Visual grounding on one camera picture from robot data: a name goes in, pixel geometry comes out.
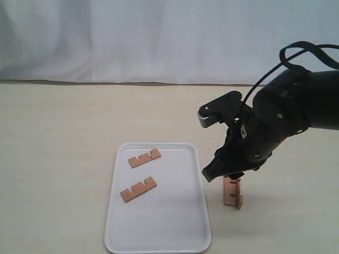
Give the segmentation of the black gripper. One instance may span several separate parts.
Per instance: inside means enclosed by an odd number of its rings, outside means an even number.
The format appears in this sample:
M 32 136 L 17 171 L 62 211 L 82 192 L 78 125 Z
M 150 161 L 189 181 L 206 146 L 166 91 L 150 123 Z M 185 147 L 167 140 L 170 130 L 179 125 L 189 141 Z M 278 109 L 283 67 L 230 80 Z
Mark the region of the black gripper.
M 215 123 L 228 126 L 225 144 L 202 170 L 208 182 L 221 176 L 241 177 L 246 171 L 257 171 L 272 154 L 272 132 L 250 107 L 238 113 L 241 99 L 240 92 L 231 91 L 198 110 L 198 119 L 203 128 Z

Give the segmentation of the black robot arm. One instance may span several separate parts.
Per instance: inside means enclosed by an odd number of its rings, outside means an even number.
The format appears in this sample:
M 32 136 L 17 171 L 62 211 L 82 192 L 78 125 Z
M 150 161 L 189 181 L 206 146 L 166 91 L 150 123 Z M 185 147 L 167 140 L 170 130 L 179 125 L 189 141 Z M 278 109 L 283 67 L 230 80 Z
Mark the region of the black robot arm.
M 198 118 L 203 128 L 228 127 L 224 145 L 202 171 L 206 180 L 240 178 L 258 170 L 286 138 L 308 128 L 338 129 L 338 71 L 302 76 L 286 70 L 256 93 L 251 106 L 232 91 L 202 105 Z

